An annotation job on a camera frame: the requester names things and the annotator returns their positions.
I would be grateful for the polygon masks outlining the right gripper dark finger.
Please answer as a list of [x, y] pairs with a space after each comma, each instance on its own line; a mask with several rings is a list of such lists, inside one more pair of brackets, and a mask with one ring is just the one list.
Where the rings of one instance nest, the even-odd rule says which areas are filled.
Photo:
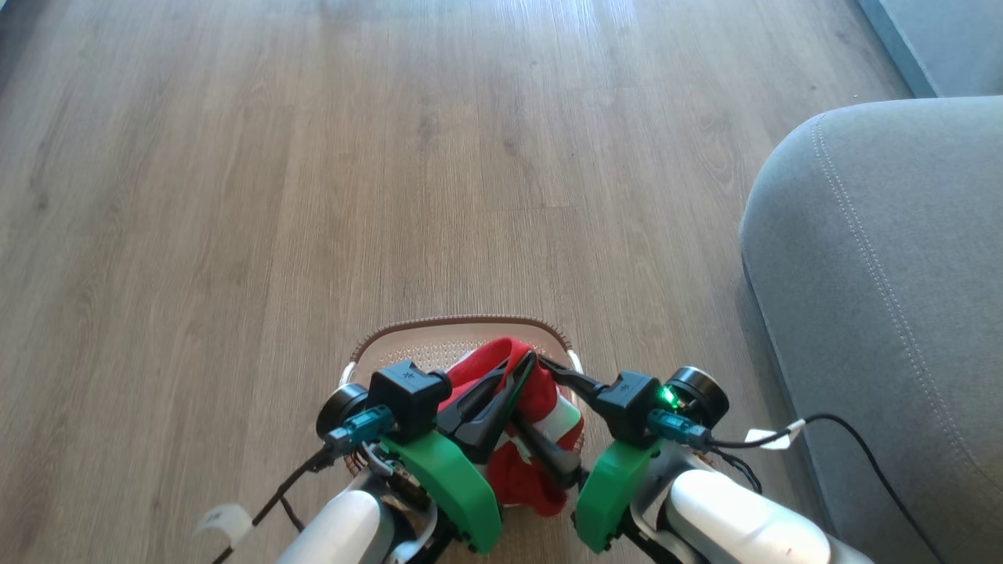
[[515, 429], [516, 435], [523, 440], [523, 445], [530, 451], [531, 457], [538, 462], [545, 474], [561, 490], [581, 489], [586, 471], [581, 466], [581, 446], [583, 436], [578, 436], [568, 450], [554, 439], [548, 438], [538, 431], [526, 418], [510, 418], [509, 424]]
[[538, 357], [538, 364], [549, 372], [556, 385], [572, 390], [574, 395], [583, 401], [598, 399], [609, 388], [608, 383], [595, 381], [595, 379], [589, 378], [579, 371], [562, 367], [562, 365], [557, 364], [551, 358], [545, 356]]

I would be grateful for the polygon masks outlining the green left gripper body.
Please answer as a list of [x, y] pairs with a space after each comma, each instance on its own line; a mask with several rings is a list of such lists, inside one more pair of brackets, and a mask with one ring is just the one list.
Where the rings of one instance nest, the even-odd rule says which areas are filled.
[[459, 446], [437, 431], [410, 442], [384, 435], [380, 442], [404, 463], [474, 551], [487, 554], [494, 548], [501, 536], [497, 497]]

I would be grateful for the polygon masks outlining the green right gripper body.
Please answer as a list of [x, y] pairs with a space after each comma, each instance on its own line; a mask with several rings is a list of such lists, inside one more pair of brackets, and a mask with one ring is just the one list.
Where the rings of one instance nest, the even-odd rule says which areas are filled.
[[592, 553], [605, 552], [616, 535], [662, 443], [656, 439], [651, 446], [637, 447], [613, 440], [588, 472], [574, 506], [574, 529]]

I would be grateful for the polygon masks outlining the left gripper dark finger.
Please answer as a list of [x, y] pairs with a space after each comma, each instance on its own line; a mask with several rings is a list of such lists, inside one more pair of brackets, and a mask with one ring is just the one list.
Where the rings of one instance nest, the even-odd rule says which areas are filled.
[[444, 436], [500, 436], [515, 407], [515, 378], [501, 361], [474, 381], [457, 399], [449, 401], [437, 417], [437, 431]]
[[488, 371], [462, 397], [462, 449], [473, 464], [486, 464], [494, 453], [524, 385], [538, 365], [536, 351], [508, 358]]

